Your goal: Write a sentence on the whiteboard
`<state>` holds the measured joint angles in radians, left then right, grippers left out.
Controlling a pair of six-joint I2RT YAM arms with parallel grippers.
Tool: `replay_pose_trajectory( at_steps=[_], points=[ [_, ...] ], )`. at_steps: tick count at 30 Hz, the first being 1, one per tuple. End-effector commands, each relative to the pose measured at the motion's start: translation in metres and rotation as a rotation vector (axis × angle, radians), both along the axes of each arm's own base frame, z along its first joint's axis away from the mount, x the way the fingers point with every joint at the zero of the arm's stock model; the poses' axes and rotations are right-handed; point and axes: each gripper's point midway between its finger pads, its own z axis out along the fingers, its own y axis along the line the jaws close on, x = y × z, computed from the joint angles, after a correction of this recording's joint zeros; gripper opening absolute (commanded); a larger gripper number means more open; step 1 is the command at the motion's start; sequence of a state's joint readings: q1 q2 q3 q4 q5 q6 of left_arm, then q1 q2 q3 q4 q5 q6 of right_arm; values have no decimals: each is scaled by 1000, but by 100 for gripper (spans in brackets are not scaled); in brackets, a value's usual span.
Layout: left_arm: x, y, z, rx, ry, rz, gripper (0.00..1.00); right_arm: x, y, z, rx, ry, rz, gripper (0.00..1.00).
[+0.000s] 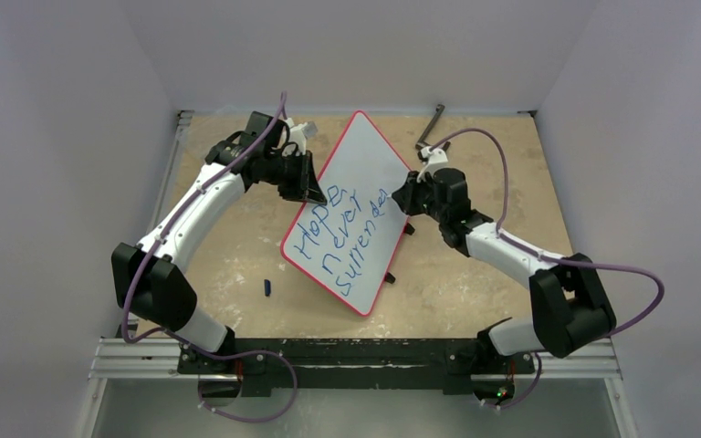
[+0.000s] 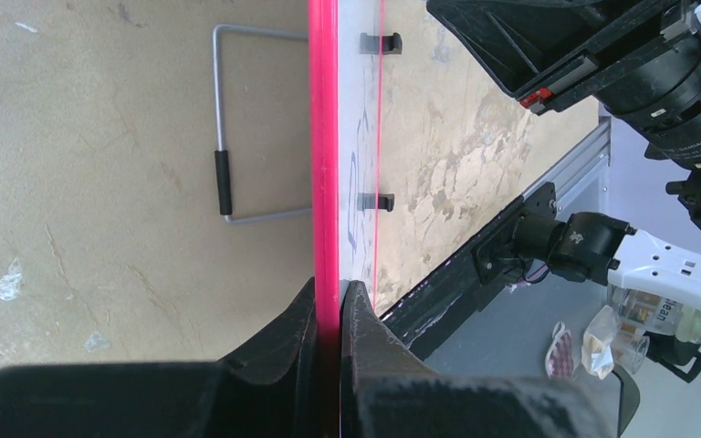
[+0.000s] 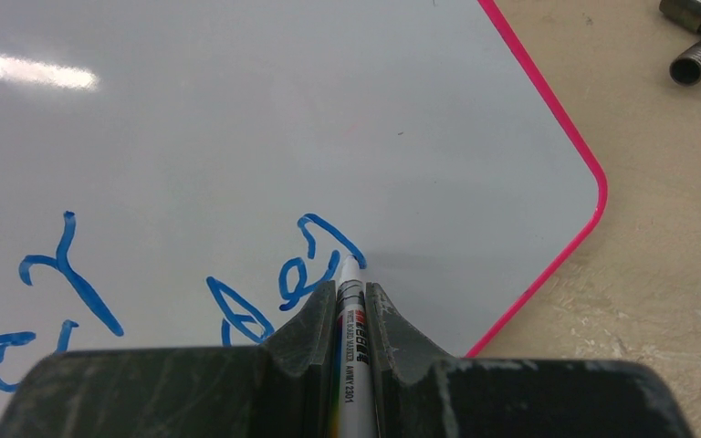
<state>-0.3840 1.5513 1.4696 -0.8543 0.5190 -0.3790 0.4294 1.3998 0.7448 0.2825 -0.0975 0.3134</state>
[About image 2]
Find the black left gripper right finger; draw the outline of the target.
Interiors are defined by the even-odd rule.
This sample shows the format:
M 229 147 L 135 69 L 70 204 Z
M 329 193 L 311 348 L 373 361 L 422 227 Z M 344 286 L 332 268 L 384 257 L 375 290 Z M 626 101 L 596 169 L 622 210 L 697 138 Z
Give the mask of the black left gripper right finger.
M 376 316 L 362 281 L 347 285 L 340 328 L 340 435 L 425 437 L 417 385 L 435 372 Z

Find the red-framed whiteboard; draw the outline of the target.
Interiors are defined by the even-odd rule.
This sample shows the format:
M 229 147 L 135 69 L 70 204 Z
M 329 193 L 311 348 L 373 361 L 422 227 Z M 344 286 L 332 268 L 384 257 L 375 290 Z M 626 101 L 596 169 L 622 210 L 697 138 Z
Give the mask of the red-framed whiteboard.
M 382 1 L 310 1 L 309 91 L 319 335 L 340 333 L 349 283 L 376 294 Z

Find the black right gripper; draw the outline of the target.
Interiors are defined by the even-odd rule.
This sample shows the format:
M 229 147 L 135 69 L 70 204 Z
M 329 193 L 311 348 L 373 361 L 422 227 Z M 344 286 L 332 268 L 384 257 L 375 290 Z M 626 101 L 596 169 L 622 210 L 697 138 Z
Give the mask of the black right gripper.
M 429 1 L 501 90 L 534 114 L 596 93 L 688 175 L 666 192 L 701 232 L 701 22 L 689 1 Z

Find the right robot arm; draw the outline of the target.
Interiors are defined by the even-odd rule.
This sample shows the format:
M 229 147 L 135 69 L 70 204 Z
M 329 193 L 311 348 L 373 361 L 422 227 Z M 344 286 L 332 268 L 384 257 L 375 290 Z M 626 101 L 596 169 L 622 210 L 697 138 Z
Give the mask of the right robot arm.
M 426 8 L 500 89 L 535 115 L 597 99 L 688 173 L 665 189 L 701 231 L 701 22 L 695 1 L 430 1 Z M 605 214 L 520 209 L 474 247 L 482 280 L 533 261 L 573 282 L 701 311 L 701 255 Z

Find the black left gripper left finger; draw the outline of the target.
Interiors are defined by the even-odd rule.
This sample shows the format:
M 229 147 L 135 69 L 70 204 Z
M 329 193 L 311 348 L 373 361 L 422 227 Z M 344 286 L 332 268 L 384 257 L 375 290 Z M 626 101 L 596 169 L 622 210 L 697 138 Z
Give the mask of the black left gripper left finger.
M 219 363 L 219 437 L 317 437 L 315 279 Z

